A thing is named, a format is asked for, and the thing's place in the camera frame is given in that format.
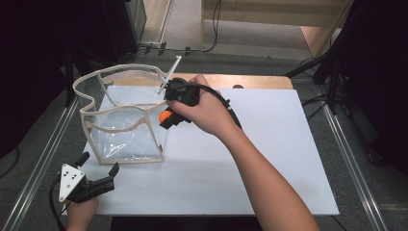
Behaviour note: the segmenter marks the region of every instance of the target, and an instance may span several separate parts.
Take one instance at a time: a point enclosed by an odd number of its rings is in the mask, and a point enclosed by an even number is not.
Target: clear plastic bag
[[[82,126],[100,165],[162,162],[167,129],[160,86],[166,75],[156,66],[123,64],[79,78]]]

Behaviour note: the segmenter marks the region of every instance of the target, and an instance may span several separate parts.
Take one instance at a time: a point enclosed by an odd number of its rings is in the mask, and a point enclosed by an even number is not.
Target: floor
[[[199,49],[199,17],[200,1],[178,1],[174,0],[171,12],[166,25],[166,32],[163,42],[167,43],[166,48],[184,49],[186,46],[191,49]],[[214,41],[212,22],[206,22],[205,47],[210,47]],[[210,52],[219,54],[221,59],[240,59],[253,61],[253,66],[236,66],[226,69],[222,64],[214,64],[214,73],[257,73],[268,75],[269,70],[265,70],[265,64],[269,59],[282,59],[287,66],[301,64],[304,60],[310,59],[311,54],[307,48],[306,41],[298,27],[282,25],[263,25],[252,23],[219,22],[218,25],[218,45]],[[168,52],[160,60],[161,64],[170,65],[166,59],[172,60],[173,54]],[[146,56],[143,62],[154,63],[159,60],[157,56]],[[193,68],[180,65],[180,70],[189,71]],[[313,74],[314,70],[307,70],[300,76],[293,78],[293,87],[297,90],[300,99],[306,100],[321,94],[326,90],[325,85],[316,86],[308,78],[307,74]],[[33,159],[29,156],[41,158],[42,151],[47,145],[48,138],[52,136],[55,124],[58,124],[60,115],[66,114],[63,108],[58,107],[64,103],[62,94],[50,105],[47,112],[35,124],[32,131],[27,135],[25,141],[20,146],[22,158],[17,166],[4,178],[0,179],[0,202],[2,210],[0,212],[0,226],[4,226],[16,196],[20,194],[24,183],[30,174],[22,174],[26,169],[34,168]],[[314,112],[319,104],[305,107],[305,115]],[[312,134],[314,135],[317,147],[325,166],[326,174],[334,191],[341,215],[336,219],[317,217],[317,221],[322,230],[406,230],[408,228],[408,179],[396,169],[390,166],[376,166],[370,163],[367,157],[367,150],[364,147],[359,131],[353,121],[347,117],[340,107],[338,114],[331,116],[327,109],[321,110],[310,121]],[[84,146],[84,139],[79,139],[78,112],[74,112],[71,125],[67,126],[64,138],[59,141],[59,152],[69,155],[69,153],[81,152]],[[336,133],[338,123],[342,132]],[[14,153],[0,160],[0,169],[6,169],[13,162]],[[55,172],[59,170],[59,164],[64,156],[57,160],[45,160],[50,163],[50,168],[43,175],[44,180],[38,189],[47,192],[49,184],[55,177]],[[32,203],[24,220],[20,221],[18,230],[51,230],[49,211],[43,211],[44,201],[47,201],[46,193],[37,193],[35,198],[28,198],[24,203]],[[368,208],[377,208],[379,213],[372,213]],[[110,219],[97,217],[90,230],[108,230]]]

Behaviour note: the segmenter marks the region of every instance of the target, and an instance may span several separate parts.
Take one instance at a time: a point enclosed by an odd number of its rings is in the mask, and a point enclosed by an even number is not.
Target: person's right hand
[[[196,75],[189,83],[209,86],[203,75]],[[215,135],[218,138],[239,128],[222,103],[211,93],[200,90],[198,105],[187,106],[179,101],[167,101],[167,105],[177,114],[186,117],[195,123],[204,132]]]

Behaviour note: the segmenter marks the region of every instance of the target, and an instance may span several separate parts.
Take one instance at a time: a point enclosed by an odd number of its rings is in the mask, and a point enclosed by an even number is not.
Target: transparent bag
[[[74,82],[84,133],[100,165],[164,160],[167,129],[159,115],[166,109],[165,81],[156,66],[122,64]]]

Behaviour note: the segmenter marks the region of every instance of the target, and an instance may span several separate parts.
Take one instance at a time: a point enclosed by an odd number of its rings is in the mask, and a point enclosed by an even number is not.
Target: hand
[[[189,83],[209,87],[203,75],[196,75],[189,80]],[[179,101],[167,101],[166,103],[174,112],[188,118],[201,130],[216,137],[222,137],[224,132],[238,128],[219,99],[205,90],[200,90],[199,103],[194,107],[187,106]]]
[[[90,223],[92,222],[93,217],[95,216],[98,204],[99,200],[97,197],[94,197],[93,199],[80,204],[71,202],[66,208],[66,211],[68,213],[68,226],[66,230],[87,230]]]

